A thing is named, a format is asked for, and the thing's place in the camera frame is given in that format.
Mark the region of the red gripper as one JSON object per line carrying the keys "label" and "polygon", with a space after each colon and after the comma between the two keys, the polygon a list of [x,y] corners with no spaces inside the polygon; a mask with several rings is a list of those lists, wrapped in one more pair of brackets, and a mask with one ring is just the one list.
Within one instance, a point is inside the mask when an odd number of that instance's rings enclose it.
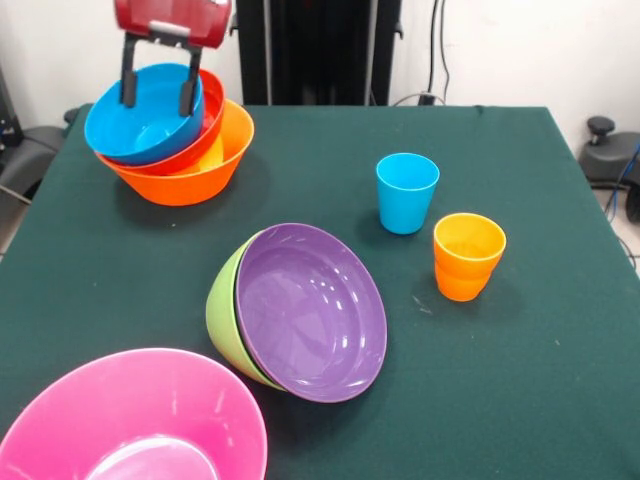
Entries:
{"label": "red gripper", "polygon": [[208,0],[116,0],[115,17],[125,31],[120,103],[132,108],[136,103],[137,74],[133,69],[138,40],[167,36],[188,47],[190,62],[180,90],[179,114],[192,116],[195,109],[202,48],[218,48],[231,16],[230,1]]}

